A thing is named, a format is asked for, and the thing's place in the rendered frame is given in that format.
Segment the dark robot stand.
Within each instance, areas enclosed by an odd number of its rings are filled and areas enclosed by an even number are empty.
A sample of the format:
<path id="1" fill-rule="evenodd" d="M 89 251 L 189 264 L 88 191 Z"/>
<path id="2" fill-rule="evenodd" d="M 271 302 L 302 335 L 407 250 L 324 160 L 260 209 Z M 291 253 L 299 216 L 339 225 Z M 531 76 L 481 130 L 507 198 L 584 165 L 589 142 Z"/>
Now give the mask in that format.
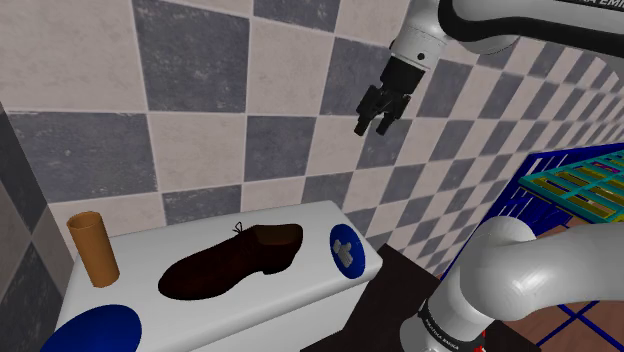
<path id="1" fill-rule="evenodd" d="M 371 280 L 345 327 L 300 352 L 404 352 L 400 326 L 413 316 L 440 280 L 385 244 L 383 265 Z"/>

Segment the dark brown leather shoe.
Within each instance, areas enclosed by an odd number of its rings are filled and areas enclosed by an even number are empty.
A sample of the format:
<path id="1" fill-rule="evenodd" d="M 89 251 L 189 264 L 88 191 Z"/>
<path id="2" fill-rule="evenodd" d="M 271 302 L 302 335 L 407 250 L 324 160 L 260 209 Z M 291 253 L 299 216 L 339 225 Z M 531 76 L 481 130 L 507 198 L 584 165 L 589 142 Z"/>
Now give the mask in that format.
<path id="1" fill-rule="evenodd" d="M 182 301 L 220 296 L 254 273 L 286 270 L 304 237 L 303 227 L 296 223 L 248 228 L 237 223 L 234 232 L 233 237 L 172 264 L 158 281 L 159 292 Z"/>

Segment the plain blue disc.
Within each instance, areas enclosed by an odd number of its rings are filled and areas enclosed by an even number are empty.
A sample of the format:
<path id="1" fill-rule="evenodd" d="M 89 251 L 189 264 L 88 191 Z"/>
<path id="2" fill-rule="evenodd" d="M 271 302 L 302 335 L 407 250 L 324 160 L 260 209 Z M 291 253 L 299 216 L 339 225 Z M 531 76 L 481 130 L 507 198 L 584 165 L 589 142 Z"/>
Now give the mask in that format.
<path id="1" fill-rule="evenodd" d="M 125 305 L 87 310 L 58 328 L 40 352 L 136 352 L 142 337 L 138 314 Z"/>

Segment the orange cup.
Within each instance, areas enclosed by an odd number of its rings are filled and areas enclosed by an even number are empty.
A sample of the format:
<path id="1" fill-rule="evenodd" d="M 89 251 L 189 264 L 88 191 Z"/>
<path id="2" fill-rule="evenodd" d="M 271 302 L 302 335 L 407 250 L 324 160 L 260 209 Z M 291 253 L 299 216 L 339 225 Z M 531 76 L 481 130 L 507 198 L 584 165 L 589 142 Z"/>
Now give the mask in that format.
<path id="1" fill-rule="evenodd" d="M 120 277 L 103 218 L 98 212 L 73 215 L 66 223 L 92 285 L 104 288 Z"/>

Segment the blue disc with grey mark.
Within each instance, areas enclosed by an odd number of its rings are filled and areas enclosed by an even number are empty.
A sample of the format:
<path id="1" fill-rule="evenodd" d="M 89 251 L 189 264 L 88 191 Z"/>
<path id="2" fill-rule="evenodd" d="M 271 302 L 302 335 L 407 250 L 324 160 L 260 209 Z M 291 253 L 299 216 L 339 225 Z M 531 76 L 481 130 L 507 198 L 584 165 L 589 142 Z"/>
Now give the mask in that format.
<path id="1" fill-rule="evenodd" d="M 364 273 L 364 247 L 353 228 L 347 224 L 335 225 L 330 231 L 329 246 L 337 269 L 345 277 L 356 279 Z"/>

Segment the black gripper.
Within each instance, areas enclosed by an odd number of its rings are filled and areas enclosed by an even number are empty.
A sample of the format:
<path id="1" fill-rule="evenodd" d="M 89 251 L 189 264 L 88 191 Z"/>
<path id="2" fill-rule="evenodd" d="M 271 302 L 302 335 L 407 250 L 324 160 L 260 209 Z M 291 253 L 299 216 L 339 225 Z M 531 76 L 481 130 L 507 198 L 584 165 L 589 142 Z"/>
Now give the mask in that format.
<path id="1" fill-rule="evenodd" d="M 370 85 L 356 108 L 358 119 L 354 132 L 363 136 L 372 120 L 382 115 L 376 132 L 385 135 L 402 117 L 424 75 L 424 70 L 391 56 L 380 76 L 382 86 Z"/>

